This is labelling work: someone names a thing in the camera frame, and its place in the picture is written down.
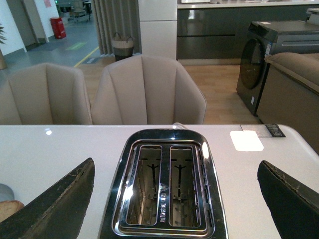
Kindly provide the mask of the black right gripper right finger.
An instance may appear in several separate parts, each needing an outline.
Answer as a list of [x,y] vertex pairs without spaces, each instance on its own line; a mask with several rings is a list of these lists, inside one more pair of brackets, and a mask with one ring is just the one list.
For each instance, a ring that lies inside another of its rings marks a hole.
[[263,160],[257,178],[264,201],[283,239],[319,237],[319,194]]

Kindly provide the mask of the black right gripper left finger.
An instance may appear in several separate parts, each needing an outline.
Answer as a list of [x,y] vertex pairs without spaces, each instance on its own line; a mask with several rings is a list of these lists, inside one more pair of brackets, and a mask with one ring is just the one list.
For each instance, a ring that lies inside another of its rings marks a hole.
[[2,239],[75,239],[94,187],[95,164],[88,158],[0,224]]

